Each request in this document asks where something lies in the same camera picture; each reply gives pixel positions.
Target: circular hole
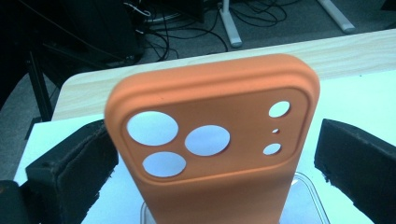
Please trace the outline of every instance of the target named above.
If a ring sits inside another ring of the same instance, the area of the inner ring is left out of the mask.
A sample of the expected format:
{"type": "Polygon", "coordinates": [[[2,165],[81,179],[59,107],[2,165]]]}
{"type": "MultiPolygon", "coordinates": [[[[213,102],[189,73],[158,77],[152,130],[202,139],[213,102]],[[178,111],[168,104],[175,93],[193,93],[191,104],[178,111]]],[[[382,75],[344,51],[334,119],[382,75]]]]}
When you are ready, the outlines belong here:
{"type": "Polygon", "coordinates": [[[189,133],[186,148],[198,156],[213,156],[230,143],[230,133],[217,125],[199,127],[189,133]]]}
{"type": "Polygon", "coordinates": [[[186,168],[183,157],[174,152],[156,152],[143,160],[143,167],[150,175],[170,177],[180,174],[186,168]]]}
{"type": "Polygon", "coordinates": [[[281,148],[282,148],[282,146],[279,143],[273,143],[271,145],[268,145],[264,149],[263,153],[266,156],[274,155],[274,154],[278,153],[281,148]]]}
{"type": "Polygon", "coordinates": [[[178,126],[167,114],[147,111],[134,115],[127,123],[127,130],[136,142],[155,147],[172,141],[178,126]]]}
{"type": "Polygon", "coordinates": [[[269,115],[271,118],[279,118],[288,113],[289,109],[290,103],[287,101],[281,101],[271,107],[269,115]]]}

